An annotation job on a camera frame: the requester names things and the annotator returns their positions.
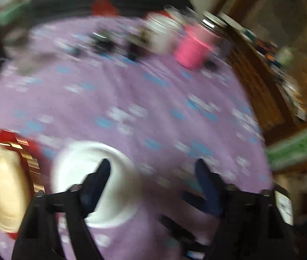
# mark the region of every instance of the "white tag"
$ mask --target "white tag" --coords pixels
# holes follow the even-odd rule
[[[286,197],[284,194],[275,191],[275,197],[276,197],[276,206],[278,210],[281,213],[281,216],[289,225],[293,225],[293,211],[291,207],[291,200]]]

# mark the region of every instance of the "pink bottle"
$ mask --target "pink bottle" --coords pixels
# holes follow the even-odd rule
[[[188,69],[201,66],[209,51],[217,48],[215,44],[221,38],[219,27],[225,26],[222,20],[204,12],[201,24],[186,29],[187,35],[174,53],[177,62]]]

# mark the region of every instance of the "jar lid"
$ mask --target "jar lid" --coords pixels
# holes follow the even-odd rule
[[[223,28],[227,27],[227,24],[223,20],[214,16],[213,14],[209,13],[208,11],[204,11],[203,16],[206,19],[206,21],[208,21],[208,22],[215,23],[216,25],[221,26]]]

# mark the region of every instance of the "tablecloth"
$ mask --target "tablecloth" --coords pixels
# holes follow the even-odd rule
[[[253,110],[232,68],[215,60],[215,72],[190,71],[171,55],[132,62],[116,55],[70,57],[55,41],[81,44],[97,26],[134,28],[139,19],[72,18],[31,30],[31,49],[56,53],[30,76],[17,75],[7,61],[0,71],[0,128],[36,139],[50,163],[41,165],[49,183],[53,160],[75,140],[99,141],[123,152],[142,182],[142,201],[123,225],[90,228],[105,259],[179,259],[179,244],[157,221],[166,214],[210,243],[217,219],[189,206],[181,190],[200,192],[193,175],[196,158],[240,189],[271,187],[264,143]],[[66,221],[59,232],[74,259]],[[0,232],[0,255],[11,258],[14,241]]]

